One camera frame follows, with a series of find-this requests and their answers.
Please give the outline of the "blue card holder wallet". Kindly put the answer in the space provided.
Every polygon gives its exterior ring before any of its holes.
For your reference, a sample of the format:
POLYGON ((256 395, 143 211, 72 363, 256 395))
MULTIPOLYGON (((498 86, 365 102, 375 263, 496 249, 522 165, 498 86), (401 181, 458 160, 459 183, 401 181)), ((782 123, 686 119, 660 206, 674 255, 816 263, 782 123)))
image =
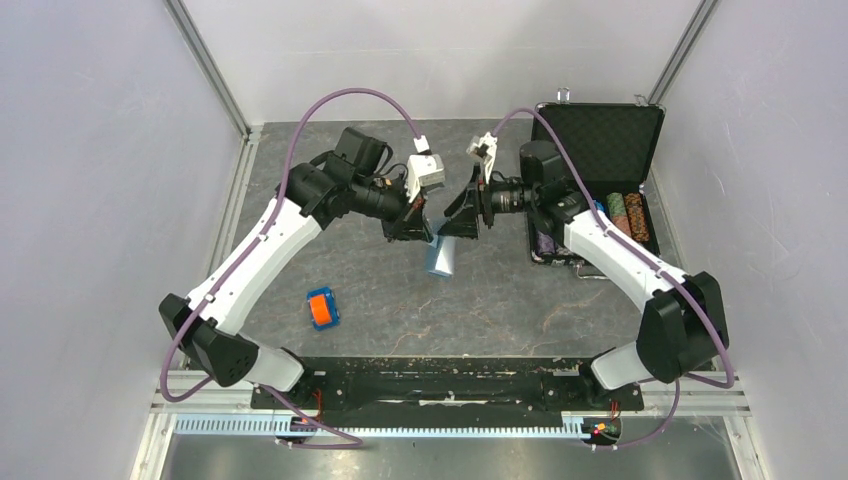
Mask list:
POLYGON ((457 238, 438 233, 448 222, 446 217, 436 220, 433 224, 434 237, 428 244, 426 270, 428 273, 449 278, 455 272, 455 252, 457 238))

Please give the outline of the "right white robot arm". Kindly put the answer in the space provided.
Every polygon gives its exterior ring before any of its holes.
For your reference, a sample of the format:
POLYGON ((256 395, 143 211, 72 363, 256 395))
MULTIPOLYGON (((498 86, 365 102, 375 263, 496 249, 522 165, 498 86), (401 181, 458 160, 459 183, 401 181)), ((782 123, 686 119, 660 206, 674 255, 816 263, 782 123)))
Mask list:
POLYGON ((537 229, 551 227, 560 234, 566 249, 597 267, 641 314, 634 341, 582 366, 577 392, 585 405, 602 408, 619 388, 639 381, 670 384, 692 377, 696 367, 714 357, 725 369, 721 387, 733 384, 723 300, 713 276, 688 275, 660 260, 626 236, 583 187, 571 189, 563 177, 570 159, 560 145, 526 143, 521 177, 504 181, 491 178, 496 137, 473 138, 468 152, 477 163, 465 192, 446 209, 438 227, 428 254, 430 273, 451 276, 457 239, 477 238, 481 222, 491 225, 497 214, 526 213, 537 229))

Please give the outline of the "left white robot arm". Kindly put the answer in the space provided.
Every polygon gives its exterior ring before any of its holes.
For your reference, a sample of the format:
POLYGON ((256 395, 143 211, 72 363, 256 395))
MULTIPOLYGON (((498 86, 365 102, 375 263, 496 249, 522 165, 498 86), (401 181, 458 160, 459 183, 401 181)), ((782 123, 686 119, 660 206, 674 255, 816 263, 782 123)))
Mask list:
POLYGON ((394 178, 377 168, 391 147, 354 128, 334 149, 294 165, 257 223, 227 259, 186 296, 167 295, 158 311, 178 350, 222 387, 266 385, 290 407, 306 405, 313 379, 290 351, 263 345, 241 329, 283 268, 329 224, 348 213, 378 219, 388 241, 433 238, 425 193, 445 179, 443 162, 425 139, 394 178))

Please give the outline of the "black poker chip case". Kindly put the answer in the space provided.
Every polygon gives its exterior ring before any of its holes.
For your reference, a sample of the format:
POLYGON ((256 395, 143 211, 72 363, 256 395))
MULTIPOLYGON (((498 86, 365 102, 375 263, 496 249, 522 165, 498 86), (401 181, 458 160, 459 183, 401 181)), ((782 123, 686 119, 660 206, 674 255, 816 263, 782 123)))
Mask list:
POLYGON ((660 133, 665 109, 644 103, 544 102, 535 110, 562 141, 594 200, 609 213, 607 198, 639 195, 644 232, 633 239, 652 254, 661 254, 644 186, 660 133))

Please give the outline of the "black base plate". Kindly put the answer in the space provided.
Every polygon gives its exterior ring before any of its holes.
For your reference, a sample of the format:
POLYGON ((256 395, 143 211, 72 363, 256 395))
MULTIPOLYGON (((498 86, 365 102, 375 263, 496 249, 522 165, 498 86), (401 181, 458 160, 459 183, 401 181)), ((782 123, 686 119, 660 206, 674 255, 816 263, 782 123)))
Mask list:
POLYGON ((641 411, 635 384, 589 386, 569 357, 308 357, 292 403, 336 427, 549 427, 564 412, 641 411))

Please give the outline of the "left aluminium frame post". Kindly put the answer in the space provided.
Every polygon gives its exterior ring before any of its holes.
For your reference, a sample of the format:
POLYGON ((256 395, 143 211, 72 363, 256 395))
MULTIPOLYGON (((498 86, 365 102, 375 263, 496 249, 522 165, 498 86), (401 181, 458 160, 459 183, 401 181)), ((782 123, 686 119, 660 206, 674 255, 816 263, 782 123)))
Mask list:
POLYGON ((185 2, 182 0, 164 0, 164 5, 232 125, 241 137, 247 138, 251 134, 252 128, 238 106, 185 2))

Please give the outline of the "aluminium frame post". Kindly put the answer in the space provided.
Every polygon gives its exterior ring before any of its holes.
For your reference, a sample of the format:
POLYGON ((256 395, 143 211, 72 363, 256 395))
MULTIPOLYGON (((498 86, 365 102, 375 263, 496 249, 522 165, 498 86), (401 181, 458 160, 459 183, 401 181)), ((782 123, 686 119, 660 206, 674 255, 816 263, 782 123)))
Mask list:
POLYGON ((697 4, 647 97, 649 104, 662 103, 719 5, 719 0, 701 0, 697 4))
POLYGON ((251 134, 252 128, 238 106, 185 2, 182 0, 164 0, 164 5, 232 125, 241 137, 247 138, 251 134))

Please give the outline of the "right aluminium frame post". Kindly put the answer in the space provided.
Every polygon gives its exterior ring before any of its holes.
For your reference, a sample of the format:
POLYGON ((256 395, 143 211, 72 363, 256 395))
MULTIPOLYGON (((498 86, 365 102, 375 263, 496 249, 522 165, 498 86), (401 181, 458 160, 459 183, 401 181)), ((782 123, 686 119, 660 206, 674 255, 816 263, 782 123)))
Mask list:
POLYGON ((701 0, 697 4, 647 97, 649 104, 662 103, 719 5, 719 0, 701 0))

